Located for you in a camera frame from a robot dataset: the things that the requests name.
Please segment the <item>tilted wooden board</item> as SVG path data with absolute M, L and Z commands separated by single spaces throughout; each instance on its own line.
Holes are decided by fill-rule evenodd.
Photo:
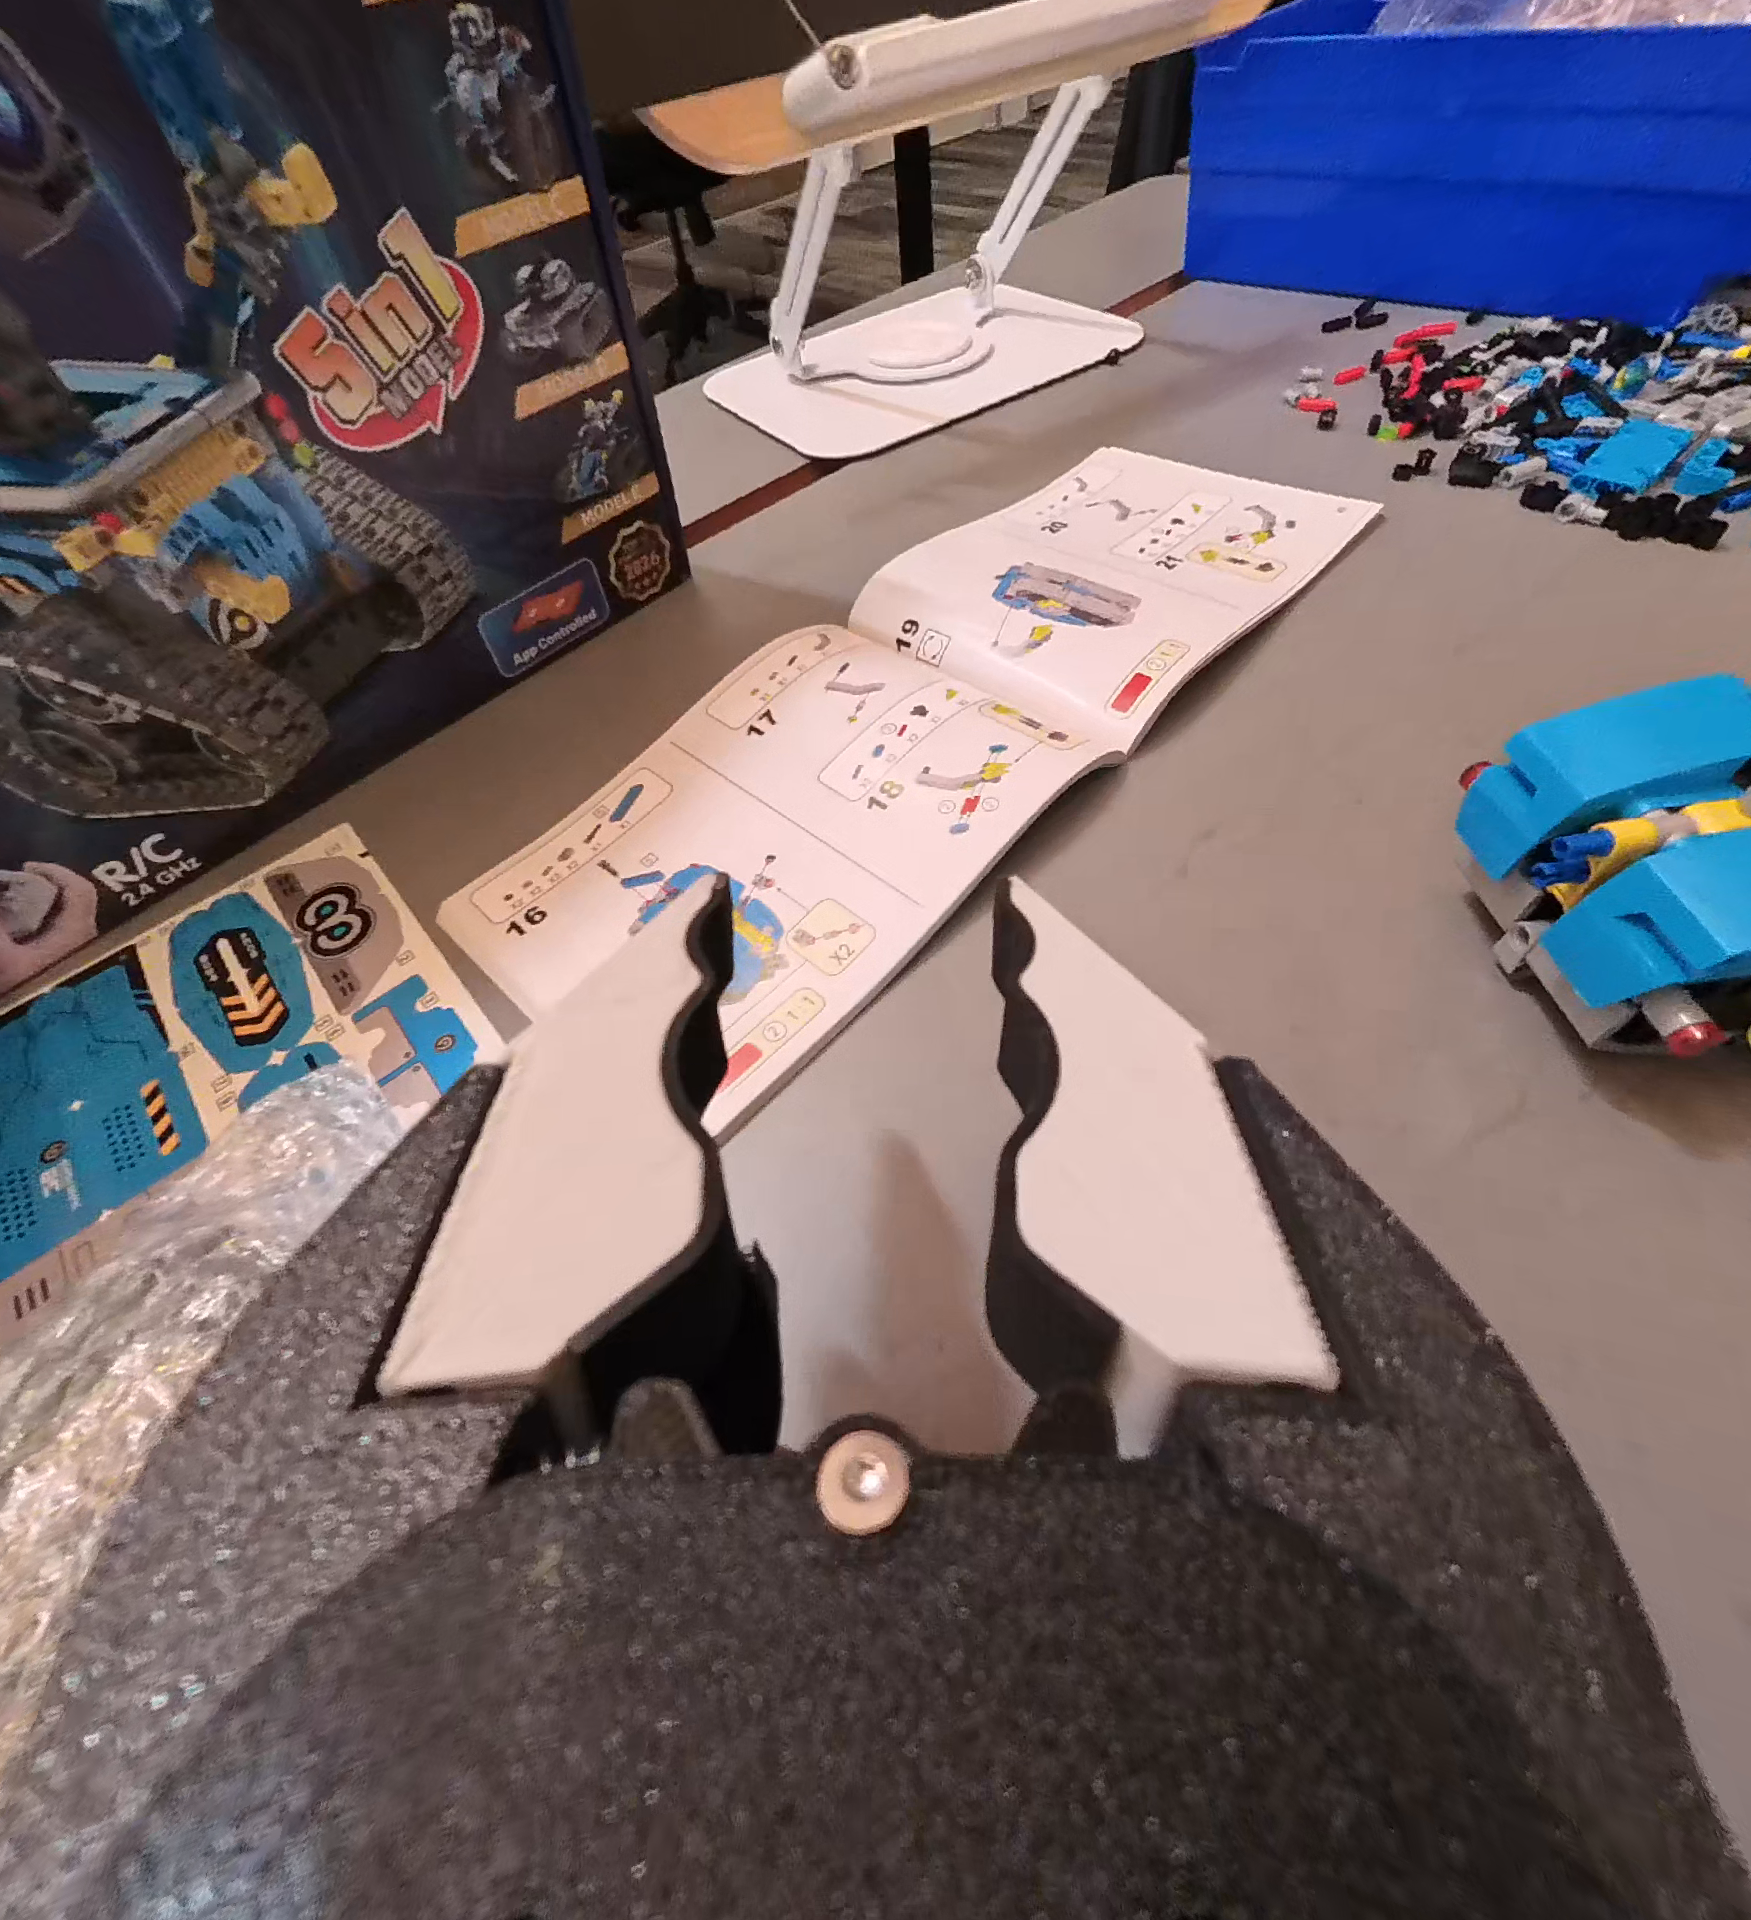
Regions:
M 718 175 L 942 123 L 1221 38 L 1267 3 L 578 3 L 589 109 Z

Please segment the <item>blue plastic bin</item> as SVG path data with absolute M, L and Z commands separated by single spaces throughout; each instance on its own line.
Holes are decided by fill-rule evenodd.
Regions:
M 1287 4 L 1197 50 L 1190 281 L 1667 325 L 1751 276 L 1751 25 L 1378 12 Z

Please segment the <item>clear plastic bag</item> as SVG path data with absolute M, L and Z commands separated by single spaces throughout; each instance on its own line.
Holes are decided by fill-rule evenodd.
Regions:
M 0 1753 L 185 1389 L 404 1137 L 361 1070 L 263 1095 L 126 1213 L 68 1307 L 0 1353 Z
M 1385 3 L 1376 34 L 1733 26 L 1751 3 Z

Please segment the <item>pile of small bricks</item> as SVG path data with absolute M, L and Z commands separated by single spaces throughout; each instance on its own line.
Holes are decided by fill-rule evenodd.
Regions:
M 1398 485 L 1509 493 L 1626 542 L 1710 552 L 1744 532 L 1751 547 L 1751 281 L 1660 328 L 1486 311 L 1391 323 L 1378 301 L 1324 319 L 1327 343 L 1376 343 L 1295 372 L 1284 407 L 1389 451 Z

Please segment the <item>blue sticker sheet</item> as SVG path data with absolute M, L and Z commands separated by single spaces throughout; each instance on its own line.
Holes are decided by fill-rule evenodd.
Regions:
M 348 1067 L 411 1128 L 504 1043 L 352 829 L 0 1013 L 0 1349 L 273 1092 Z

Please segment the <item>blue toy set box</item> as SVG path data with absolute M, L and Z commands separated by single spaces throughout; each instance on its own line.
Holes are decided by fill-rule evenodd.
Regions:
M 0 3 L 0 996 L 689 578 L 578 83 Z

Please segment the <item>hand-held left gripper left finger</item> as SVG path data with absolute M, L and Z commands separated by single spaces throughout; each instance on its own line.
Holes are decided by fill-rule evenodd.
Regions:
M 544 1379 L 716 1246 L 731 895 L 703 876 L 536 1013 L 376 1371 L 385 1401 Z

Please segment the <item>blue toy brick car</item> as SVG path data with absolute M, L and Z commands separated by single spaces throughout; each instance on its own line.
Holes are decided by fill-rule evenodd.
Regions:
M 1458 782 L 1458 857 L 1500 973 L 1591 1052 L 1751 1054 L 1749 683 L 1558 712 Z

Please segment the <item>instruction booklet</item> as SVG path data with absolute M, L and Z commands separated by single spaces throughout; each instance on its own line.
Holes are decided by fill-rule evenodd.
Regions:
M 725 1140 L 1075 780 L 1125 763 L 1380 516 L 1094 451 L 900 552 L 843 626 L 769 641 L 437 922 L 534 1016 L 723 873 L 727 1066 L 703 1121 Z

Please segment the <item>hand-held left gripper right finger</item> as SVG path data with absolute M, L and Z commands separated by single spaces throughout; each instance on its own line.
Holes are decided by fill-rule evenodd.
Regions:
M 1337 1389 L 1337 1358 L 1206 1040 L 1028 882 L 992 904 L 996 1074 L 987 1323 L 1038 1402 L 1120 1456 L 1190 1387 Z

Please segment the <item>black office chair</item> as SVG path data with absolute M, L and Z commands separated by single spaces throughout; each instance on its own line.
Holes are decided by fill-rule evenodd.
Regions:
M 616 224 L 636 232 L 643 218 L 666 222 L 671 286 L 639 322 L 643 340 L 662 350 L 655 386 L 666 389 L 681 381 L 691 350 L 707 348 L 716 323 L 725 323 L 749 345 L 767 345 L 767 302 L 705 284 L 691 260 L 694 244 L 716 240 L 707 196 L 727 185 L 729 175 L 684 156 L 639 120 L 601 127 L 598 142 Z

